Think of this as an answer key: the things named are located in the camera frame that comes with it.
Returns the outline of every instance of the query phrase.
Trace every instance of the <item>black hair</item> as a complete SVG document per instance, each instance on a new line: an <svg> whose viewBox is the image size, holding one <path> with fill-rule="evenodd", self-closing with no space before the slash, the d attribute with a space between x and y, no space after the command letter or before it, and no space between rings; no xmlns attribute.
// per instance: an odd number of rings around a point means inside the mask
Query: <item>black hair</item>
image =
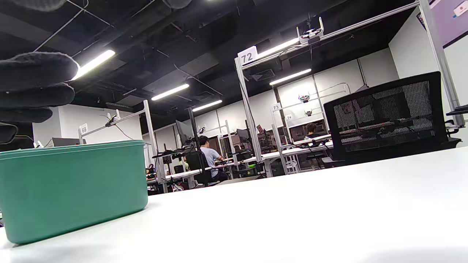
<svg viewBox="0 0 468 263"><path fill-rule="evenodd" d="M200 138L200 145L205 145L208 142L208 137L206 137L205 135L202 135L199 138Z"/></svg>
<svg viewBox="0 0 468 263"><path fill-rule="evenodd" d="M307 124L307 132L315 132L315 129L317 128L317 125L313 123Z"/></svg>

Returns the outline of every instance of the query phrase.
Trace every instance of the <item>air vent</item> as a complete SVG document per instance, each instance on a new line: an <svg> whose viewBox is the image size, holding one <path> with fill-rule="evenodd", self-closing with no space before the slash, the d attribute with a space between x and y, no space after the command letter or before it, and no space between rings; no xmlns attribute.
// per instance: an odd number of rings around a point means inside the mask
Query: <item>air vent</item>
<svg viewBox="0 0 468 263"><path fill-rule="evenodd" d="M274 76L275 76L275 73L273 72L273 70L267 69L259 73L253 74L252 78L255 79L255 81L262 81L262 80L267 80L269 78L273 78Z"/></svg>

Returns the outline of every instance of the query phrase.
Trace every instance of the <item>gray t-shirt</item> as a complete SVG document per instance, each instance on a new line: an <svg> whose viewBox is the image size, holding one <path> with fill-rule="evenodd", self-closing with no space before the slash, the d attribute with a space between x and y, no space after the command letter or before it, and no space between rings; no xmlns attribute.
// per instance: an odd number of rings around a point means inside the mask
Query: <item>gray t-shirt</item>
<svg viewBox="0 0 468 263"><path fill-rule="evenodd" d="M206 147L200 147L202 150L203 154L205 154L206 161L208 162L208 165L210 167L215 167L214 161L219 158L219 153L216 152L215 150L211 148L206 148ZM211 177L215 177L218 174L218 170L214 169L211 170Z"/></svg>

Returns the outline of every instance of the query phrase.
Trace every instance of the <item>chair backrest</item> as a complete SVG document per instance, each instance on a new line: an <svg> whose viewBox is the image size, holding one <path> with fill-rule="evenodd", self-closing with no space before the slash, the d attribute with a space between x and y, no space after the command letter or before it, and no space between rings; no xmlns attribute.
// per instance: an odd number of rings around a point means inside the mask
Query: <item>chair backrest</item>
<svg viewBox="0 0 468 263"><path fill-rule="evenodd" d="M183 173L183 166L182 165L176 165L174 166L174 172L176 174Z"/></svg>
<svg viewBox="0 0 468 263"><path fill-rule="evenodd" d="M448 140L440 72L362 90L328 102L324 108L335 159Z"/></svg>
<svg viewBox="0 0 468 263"><path fill-rule="evenodd" d="M185 155L185 158L187 160L187 163L189 164L190 170L192 171L201 169L200 161L203 161L205 168L208 167L208 162L206 161L205 154L203 154L202 151L188 153ZM203 173L194 176L194 178L198 181L198 183L208 182L211 178L211 171L207 171L205 174L207 176L206 178L203 177Z"/></svg>

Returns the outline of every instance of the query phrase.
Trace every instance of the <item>green plastic bin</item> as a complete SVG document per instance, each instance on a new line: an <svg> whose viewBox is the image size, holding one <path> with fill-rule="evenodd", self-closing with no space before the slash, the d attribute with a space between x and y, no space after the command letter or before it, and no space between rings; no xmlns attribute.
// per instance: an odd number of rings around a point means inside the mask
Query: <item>green plastic bin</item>
<svg viewBox="0 0 468 263"><path fill-rule="evenodd" d="M144 144L0 153L0 208L8 240L30 243L145 208Z"/></svg>

